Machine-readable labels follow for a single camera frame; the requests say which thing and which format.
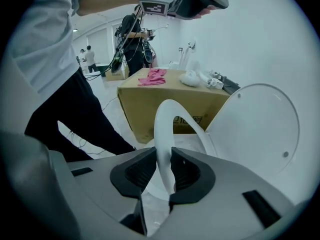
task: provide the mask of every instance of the toilet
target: toilet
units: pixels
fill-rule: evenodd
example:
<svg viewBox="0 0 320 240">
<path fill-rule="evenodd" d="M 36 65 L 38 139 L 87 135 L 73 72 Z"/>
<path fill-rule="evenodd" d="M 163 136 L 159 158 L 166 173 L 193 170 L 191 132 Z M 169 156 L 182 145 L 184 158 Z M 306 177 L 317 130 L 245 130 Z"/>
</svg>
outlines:
<svg viewBox="0 0 320 240">
<path fill-rule="evenodd" d="M 176 116 L 186 120 L 196 134 L 173 135 Z M 169 200 L 175 183 L 170 169 L 171 148 L 177 147 L 245 166 L 286 195 L 285 185 L 291 183 L 282 172 L 289 165 L 299 169 L 294 163 L 299 135 L 299 117 L 293 103 L 269 84 L 251 84 L 237 90 L 206 131 L 178 102 L 165 100 L 156 113 L 154 139 L 146 145 L 157 149 L 157 169 L 146 189 L 156 198 Z M 294 196 L 287 198 L 297 201 Z"/>
</svg>

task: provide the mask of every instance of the black pants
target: black pants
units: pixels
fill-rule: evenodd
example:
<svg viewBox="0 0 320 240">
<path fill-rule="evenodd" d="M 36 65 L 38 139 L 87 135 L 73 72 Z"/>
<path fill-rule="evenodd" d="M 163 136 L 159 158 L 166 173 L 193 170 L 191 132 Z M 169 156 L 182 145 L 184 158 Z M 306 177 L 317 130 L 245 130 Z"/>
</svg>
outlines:
<svg viewBox="0 0 320 240">
<path fill-rule="evenodd" d="M 141 51 L 128 50 L 124 55 L 129 67 L 129 77 L 144 67 L 144 55 Z"/>
<path fill-rule="evenodd" d="M 92 73 L 92 71 L 93 72 L 99 71 L 96 64 L 92 64 L 91 66 L 88 66 L 88 69 L 90 73 Z"/>
<path fill-rule="evenodd" d="M 61 152 L 67 162 L 92 159 L 60 133 L 58 121 L 91 144 L 116 155 L 135 150 L 105 117 L 81 69 L 33 113 L 25 134 L 49 150 Z"/>
</svg>

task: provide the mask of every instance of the pink cloth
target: pink cloth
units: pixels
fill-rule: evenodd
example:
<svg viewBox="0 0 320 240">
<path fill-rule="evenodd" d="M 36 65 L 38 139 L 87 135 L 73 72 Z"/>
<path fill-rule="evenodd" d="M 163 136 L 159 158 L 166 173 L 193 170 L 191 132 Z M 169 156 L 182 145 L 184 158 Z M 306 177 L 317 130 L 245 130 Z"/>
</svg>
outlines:
<svg viewBox="0 0 320 240">
<path fill-rule="evenodd" d="M 164 84 L 166 79 L 164 79 L 162 76 L 164 76 L 166 73 L 166 69 L 151 68 L 147 78 L 139 78 L 141 84 L 138 84 L 138 86 L 154 86 Z"/>
</svg>

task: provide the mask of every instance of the cardboard box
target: cardboard box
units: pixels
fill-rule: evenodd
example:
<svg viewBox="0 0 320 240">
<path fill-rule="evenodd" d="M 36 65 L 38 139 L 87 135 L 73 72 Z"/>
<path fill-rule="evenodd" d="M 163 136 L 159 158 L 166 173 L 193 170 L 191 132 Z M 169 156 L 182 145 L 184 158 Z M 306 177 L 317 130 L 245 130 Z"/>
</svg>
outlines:
<svg viewBox="0 0 320 240">
<path fill-rule="evenodd" d="M 107 81 L 119 81 L 119 80 L 125 80 L 129 76 L 129 68 L 128 66 L 124 67 L 124 70 L 118 70 L 115 73 L 111 73 L 111 70 L 107 71 L 105 73 L 105 79 Z"/>
<path fill-rule="evenodd" d="M 121 106 L 140 143 L 146 144 L 154 138 L 156 112 L 163 101 L 171 99 L 179 102 L 205 130 L 230 96 L 224 90 L 182 84 L 179 76 L 185 73 L 183 70 L 168 70 L 164 75 L 164 84 L 138 86 L 139 78 L 147 77 L 148 72 L 148 68 L 143 68 L 118 87 Z M 173 132 L 192 134 L 194 130 L 183 118 L 176 117 Z"/>
</svg>

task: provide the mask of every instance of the toilet bowl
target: toilet bowl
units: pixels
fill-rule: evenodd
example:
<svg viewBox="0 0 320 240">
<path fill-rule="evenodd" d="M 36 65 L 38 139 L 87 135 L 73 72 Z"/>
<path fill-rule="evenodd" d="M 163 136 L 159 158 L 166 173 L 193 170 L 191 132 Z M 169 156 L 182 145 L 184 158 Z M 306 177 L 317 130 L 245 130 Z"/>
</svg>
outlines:
<svg viewBox="0 0 320 240">
<path fill-rule="evenodd" d="M 176 116 L 186 120 L 197 134 L 173 135 Z M 174 193 L 170 158 L 171 148 L 177 147 L 243 165 L 282 191 L 284 184 L 290 182 L 279 180 L 280 172 L 289 163 L 292 165 L 299 135 L 299 118 L 293 103 L 272 85 L 257 83 L 237 90 L 206 131 L 178 102 L 165 100 L 156 113 L 154 139 L 146 145 L 157 149 L 157 170 L 146 189 L 162 200 Z"/>
</svg>

